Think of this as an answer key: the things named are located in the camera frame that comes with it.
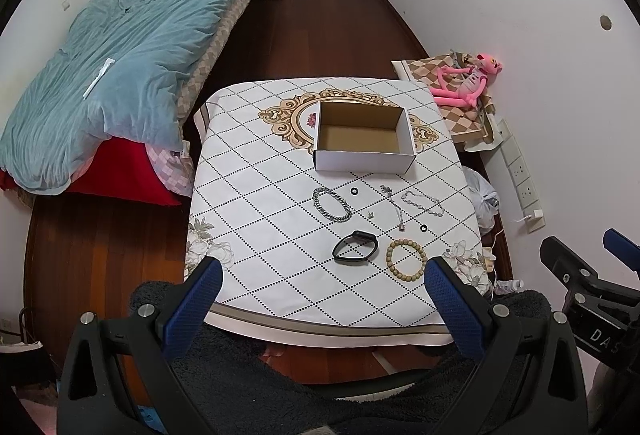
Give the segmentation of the light blue duvet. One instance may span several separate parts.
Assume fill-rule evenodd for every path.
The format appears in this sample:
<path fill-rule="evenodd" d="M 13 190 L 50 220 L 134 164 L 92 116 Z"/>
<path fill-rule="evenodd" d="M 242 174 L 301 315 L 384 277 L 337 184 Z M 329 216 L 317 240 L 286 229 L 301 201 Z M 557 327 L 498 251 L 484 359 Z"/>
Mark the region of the light blue duvet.
<path fill-rule="evenodd" d="M 110 139 L 142 144 L 160 165 L 182 155 L 190 80 L 238 1 L 90 0 L 6 121 L 2 174 L 58 195 Z"/>

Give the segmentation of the white diamond pattern tablecloth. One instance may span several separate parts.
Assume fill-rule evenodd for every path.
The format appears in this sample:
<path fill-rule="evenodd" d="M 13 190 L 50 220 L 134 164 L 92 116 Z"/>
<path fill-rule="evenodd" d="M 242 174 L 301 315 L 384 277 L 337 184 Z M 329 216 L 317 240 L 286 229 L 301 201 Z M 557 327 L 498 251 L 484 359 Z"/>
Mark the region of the white diamond pattern tablecloth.
<path fill-rule="evenodd" d="M 406 109 L 416 143 L 408 172 L 315 170 L 322 101 Z M 449 342 L 419 276 L 423 259 L 446 256 L 477 292 L 490 282 L 468 184 L 425 87 L 358 77 L 261 80 L 222 88 L 206 106 L 186 268 L 205 256 L 224 268 L 210 325 L 319 348 Z M 355 230 L 373 233 L 378 253 L 365 264 L 334 262 L 334 245 Z"/>

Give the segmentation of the red blanket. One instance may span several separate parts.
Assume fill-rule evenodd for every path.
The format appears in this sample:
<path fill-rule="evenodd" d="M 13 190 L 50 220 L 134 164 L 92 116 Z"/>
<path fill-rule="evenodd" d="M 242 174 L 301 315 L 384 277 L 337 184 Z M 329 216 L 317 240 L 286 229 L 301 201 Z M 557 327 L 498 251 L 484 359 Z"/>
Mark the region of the red blanket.
<path fill-rule="evenodd" d="M 181 204 L 155 174 L 145 145 L 122 138 L 102 142 L 88 169 L 66 192 L 160 206 Z"/>

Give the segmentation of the white power strip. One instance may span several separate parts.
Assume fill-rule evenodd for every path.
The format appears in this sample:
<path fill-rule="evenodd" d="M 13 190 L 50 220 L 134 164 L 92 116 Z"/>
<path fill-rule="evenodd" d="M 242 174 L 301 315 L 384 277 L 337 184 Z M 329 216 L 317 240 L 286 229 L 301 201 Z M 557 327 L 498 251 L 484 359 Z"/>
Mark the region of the white power strip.
<path fill-rule="evenodd" d="M 500 138 L 498 149 L 502 155 L 504 164 L 506 164 L 506 169 L 508 170 L 516 196 L 518 197 L 522 217 L 532 213 L 533 210 L 542 210 L 537 189 L 532 175 L 529 173 L 522 150 L 518 145 L 518 140 L 516 140 L 510 131 L 509 125 L 504 118 L 500 118 L 497 122 L 496 131 L 497 137 Z M 546 225 L 544 217 L 538 219 L 538 221 L 522 221 L 518 223 L 518 220 L 516 220 L 515 222 L 518 225 L 522 225 L 526 233 L 534 233 Z"/>

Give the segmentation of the white charger plug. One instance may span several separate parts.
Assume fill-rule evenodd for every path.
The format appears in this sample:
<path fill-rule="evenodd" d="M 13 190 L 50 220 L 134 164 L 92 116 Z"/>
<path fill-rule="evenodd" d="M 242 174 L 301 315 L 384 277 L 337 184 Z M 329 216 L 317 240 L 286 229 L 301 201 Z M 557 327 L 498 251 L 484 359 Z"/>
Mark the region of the white charger plug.
<path fill-rule="evenodd" d="M 533 210 L 532 213 L 529 213 L 523 216 L 521 219 L 518 219 L 518 223 L 522 221 L 538 221 L 538 219 L 544 217 L 544 212 L 542 210 Z"/>

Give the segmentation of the pink panther plush toy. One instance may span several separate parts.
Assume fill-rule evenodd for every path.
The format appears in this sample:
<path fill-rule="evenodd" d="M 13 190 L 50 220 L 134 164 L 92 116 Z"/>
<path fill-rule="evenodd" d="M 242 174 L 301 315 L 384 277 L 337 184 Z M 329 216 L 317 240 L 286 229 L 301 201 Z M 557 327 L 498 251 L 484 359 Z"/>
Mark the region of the pink panther plush toy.
<path fill-rule="evenodd" d="M 442 66 L 436 70 L 438 88 L 430 87 L 434 101 L 439 106 L 452 106 L 459 109 L 475 109 L 477 100 L 483 95 L 489 81 L 503 69 L 503 65 L 489 54 L 478 54 L 469 68 L 450 68 Z M 444 76 L 464 74 L 465 79 L 456 91 L 447 88 Z"/>

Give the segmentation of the bed with checkered mattress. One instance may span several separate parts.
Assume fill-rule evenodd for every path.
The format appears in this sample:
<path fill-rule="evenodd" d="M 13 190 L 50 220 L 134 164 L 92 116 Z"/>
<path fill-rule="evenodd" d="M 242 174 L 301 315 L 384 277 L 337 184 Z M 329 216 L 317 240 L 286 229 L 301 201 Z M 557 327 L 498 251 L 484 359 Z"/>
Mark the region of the bed with checkered mattress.
<path fill-rule="evenodd" d="M 201 61 L 201 63 L 198 65 L 198 68 L 194 72 L 193 78 L 192 80 L 190 80 L 189 85 L 190 87 L 196 88 L 198 90 L 198 97 L 200 97 L 201 95 L 207 77 L 209 76 L 210 72 L 212 72 L 215 63 L 224 50 L 224 45 L 228 42 L 231 31 L 238 23 L 239 18 L 242 16 L 249 3 L 250 0 L 239 0 L 238 2 L 235 2 L 233 4 L 232 13 L 230 14 L 230 16 L 224 18 L 224 29 L 216 34 L 213 43 L 207 49 L 205 58 Z M 62 46 L 62 43 L 65 42 L 67 33 L 68 30 L 65 37 L 61 40 L 61 43 L 58 45 L 58 48 L 60 48 Z M 29 83 L 23 88 L 21 97 Z M 2 122 L 1 135 L 4 129 L 4 125 L 6 125 L 6 121 L 8 121 L 10 115 L 8 115 Z M 203 143 L 207 125 L 207 111 L 204 108 L 198 106 L 198 98 L 196 98 L 195 102 L 193 103 L 192 109 L 189 115 L 184 119 L 182 126 L 184 146 L 182 155 L 172 156 L 171 158 L 168 158 L 168 161 L 165 165 L 160 165 L 160 163 L 152 162 L 151 157 L 148 154 L 157 177 L 160 178 L 160 181 L 169 191 L 174 192 L 176 195 L 178 195 L 181 201 L 183 199 L 189 198 L 189 196 L 193 193 L 195 163 L 196 159 L 198 158 L 198 155 L 196 154 L 196 147 L 198 147 L 199 144 Z M 2 172 L 1 187 L 3 190 L 15 192 L 25 203 L 32 203 L 36 196 L 45 195 L 32 194 L 17 187 L 17 185 L 9 181 L 8 176 L 3 175 Z"/>

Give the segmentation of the black watch band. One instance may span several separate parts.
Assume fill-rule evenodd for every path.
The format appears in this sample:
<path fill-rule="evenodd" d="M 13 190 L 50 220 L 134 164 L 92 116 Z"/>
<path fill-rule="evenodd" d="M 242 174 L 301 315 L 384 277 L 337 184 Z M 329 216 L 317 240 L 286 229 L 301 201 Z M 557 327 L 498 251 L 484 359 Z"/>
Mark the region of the black watch band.
<path fill-rule="evenodd" d="M 355 230 L 334 245 L 332 259 L 341 264 L 365 264 L 378 253 L 378 238 L 373 233 Z"/>

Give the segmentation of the white cardboard box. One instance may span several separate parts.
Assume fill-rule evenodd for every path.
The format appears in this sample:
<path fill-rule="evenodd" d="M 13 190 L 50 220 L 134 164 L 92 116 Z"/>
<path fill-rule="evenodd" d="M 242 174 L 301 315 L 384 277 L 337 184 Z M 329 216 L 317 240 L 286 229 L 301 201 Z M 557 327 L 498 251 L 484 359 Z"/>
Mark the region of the white cardboard box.
<path fill-rule="evenodd" d="M 416 159 L 409 114 L 401 106 L 322 101 L 312 157 L 318 172 L 405 174 Z"/>

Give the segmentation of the white plastic bag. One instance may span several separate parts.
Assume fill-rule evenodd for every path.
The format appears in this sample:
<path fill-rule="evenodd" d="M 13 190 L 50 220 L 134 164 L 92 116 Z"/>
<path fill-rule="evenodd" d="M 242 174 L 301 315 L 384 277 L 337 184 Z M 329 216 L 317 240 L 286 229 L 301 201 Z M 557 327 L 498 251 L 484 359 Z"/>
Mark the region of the white plastic bag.
<path fill-rule="evenodd" d="M 463 166 L 462 172 L 468 184 L 478 228 L 482 235 L 487 235 L 495 227 L 495 217 L 500 207 L 499 195 L 488 180 L 476 170 Z"/>

